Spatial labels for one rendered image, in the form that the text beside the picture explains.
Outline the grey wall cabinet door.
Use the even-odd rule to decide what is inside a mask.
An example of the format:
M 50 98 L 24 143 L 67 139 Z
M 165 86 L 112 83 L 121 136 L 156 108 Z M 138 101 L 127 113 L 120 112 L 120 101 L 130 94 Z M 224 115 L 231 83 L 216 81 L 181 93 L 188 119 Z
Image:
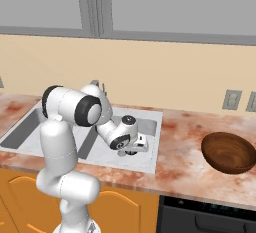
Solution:
M 98 0 L 102 38 L 256 46 L 256 0 Z
M 0 34 L 93 37 L 90 0 L 0 0 Z

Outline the steel double sink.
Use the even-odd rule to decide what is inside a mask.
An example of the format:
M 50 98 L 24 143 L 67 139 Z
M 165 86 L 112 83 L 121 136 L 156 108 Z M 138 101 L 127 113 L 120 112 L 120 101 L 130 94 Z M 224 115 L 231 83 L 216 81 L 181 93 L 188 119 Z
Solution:
M 147 137 L 148 150 L 138 152 L 135 155 L 120 157 L 116 151 L 107 146 L 93 128 L 74 126 L 73 134 L 79 162 L 154 174 L 163 113 L 113 108 L 112 120 L 116 125 L 121 122 L 121 117 L 124 115 L 131 115 L 136 118 L 138 131 Z M 0 150 L 43 157 L 40 144 L 40 126 L 45 121 L 46 118 L 42 114 L 41 103 L 38 102 L 0 138 Z

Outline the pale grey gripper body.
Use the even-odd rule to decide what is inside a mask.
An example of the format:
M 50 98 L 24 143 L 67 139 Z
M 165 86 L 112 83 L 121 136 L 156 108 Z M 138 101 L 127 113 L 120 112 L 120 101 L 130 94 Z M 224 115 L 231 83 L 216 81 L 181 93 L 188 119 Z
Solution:
M 120 157 L 124 157 L 126 155 L 133 156 L 139 152 L 147 152 L 148 149 L 149 149 L 149 147 L 146 145 L 143 145 L 143 144 L 138 144 L 137 146 L 126 146 L 123 149 L 120 149 L 117 152 L 117 155 Z

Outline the orange base cabinet door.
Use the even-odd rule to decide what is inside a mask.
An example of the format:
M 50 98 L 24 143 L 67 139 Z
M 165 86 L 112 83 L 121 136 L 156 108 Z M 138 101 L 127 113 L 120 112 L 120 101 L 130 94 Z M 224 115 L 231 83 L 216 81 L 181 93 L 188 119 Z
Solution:
M 61 222 L 60 201 L 37 189 L 36 174 L 0 168 L 0 196 L 19 233 L 52 233 Z
M 101 233 L 156 233 L 158 204 L 156 194 L 102 185 L 88 209 Z

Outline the grey sink tap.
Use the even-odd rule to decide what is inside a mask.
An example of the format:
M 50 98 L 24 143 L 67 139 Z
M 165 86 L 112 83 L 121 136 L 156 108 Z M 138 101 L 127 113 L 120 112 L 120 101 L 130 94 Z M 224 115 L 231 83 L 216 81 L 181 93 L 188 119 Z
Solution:
M 106 90 L 105 90 L 105 84 L 104 83 L 100 83 L 99 82 L 99 80 L 92 80 L 91 82 L 90 82 L 90 84 L 92 84 L 92 85 L 96 85 L 97 87 L 99 87 L 101 90 L 102 90 L 102 92 L 105 94 L 105 96 L 107 96 L 107 92 L 106 92 Z

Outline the black dishwasher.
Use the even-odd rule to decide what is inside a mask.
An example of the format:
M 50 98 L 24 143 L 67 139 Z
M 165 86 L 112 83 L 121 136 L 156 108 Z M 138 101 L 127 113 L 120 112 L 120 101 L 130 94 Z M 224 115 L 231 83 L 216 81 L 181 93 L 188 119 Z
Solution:
M 256 233 L 256 211 L 161 196 L 156 233 Z

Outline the brown wooden bowl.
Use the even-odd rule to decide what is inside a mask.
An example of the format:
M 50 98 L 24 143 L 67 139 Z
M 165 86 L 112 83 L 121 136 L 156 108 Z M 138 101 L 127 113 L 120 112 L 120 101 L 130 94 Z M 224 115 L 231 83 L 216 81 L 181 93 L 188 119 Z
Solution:
M 208 134 L 202 139 L 201 150 L 208 164 L 225 174 L 242 174 L 256 165 L 254 146 L 235 134 Z

